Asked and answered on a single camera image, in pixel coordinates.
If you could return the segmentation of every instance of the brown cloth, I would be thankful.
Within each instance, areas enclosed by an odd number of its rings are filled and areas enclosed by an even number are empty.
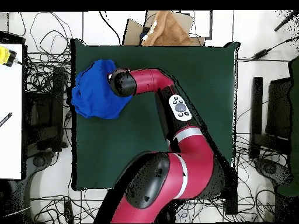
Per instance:
[[[154,22],[157,21],[154,31],[147,34],[142,46],[189,46],[193,40],[184,31],[180,23],[175,19],[169,10],[159,10],[156,13]]]

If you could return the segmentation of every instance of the control button panel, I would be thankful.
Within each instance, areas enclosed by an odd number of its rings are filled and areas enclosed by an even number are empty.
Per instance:
[[[191,112],[189,111],[186,103],[178,94],[172,95],[169,98],[168,103],[177,120],[188,121],[192,118]]]

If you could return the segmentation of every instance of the yellow tool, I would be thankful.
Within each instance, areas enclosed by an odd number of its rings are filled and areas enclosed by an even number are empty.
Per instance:
[[[14,62],[22,65],[22,63],[16,59],[15,51],[11,51],[6,47],[0,46],[0,65],[3,64],[11,67]]]

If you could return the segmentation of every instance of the gray stripe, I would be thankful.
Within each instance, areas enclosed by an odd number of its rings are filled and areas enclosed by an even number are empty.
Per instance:
[[[182,184],[182,187],[180,189],[180,192],[179,194],[174,198],[174,199],[177,199],[179,198],[180,196],[182,196],[182,194],[184,193],[186,187],[187,187],[187,182],[188,182],[188,170],[187,170],[187,166],[186,166],[186,163],[184,161],[183,158],[181,158],[179,155],[177,155],[176,153],[173,153],[174,155],[176,155],[179,160],[180,160],[180,163],[182,164],[182,167],[183,167],[183,184]]]
[[[178,141],[180,142],[181,140],[184,140],[185,138],[190,137],[190,136],[194,136],[194,135],[202,135],[199,128],[191,127],[191,128],[188,128],[188,129],[184,129],[180,133],[176,134],[174,139],[177,138]]]

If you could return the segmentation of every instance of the cardboard box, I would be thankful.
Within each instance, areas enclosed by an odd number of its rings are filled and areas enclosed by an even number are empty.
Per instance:
[[[144,25],[145,27],[151,27],[154,21],[154,15],[157,10],[149,10],[146,14]],[[193,22],[193,18],[188,15],[184,15],[181,13],[173,13],[176,20],[182,25],[186,33],[190,32],[191,25]],[[140,45],[140,34],[143,31],[143,26],[132,19],[128,19],[127,26],[124,31],[123,36],[123,45],[124,46],[139,46]],[[202,37],[191,37],[193,42],[190,46],[203,46],[205,42],[205,38]]]

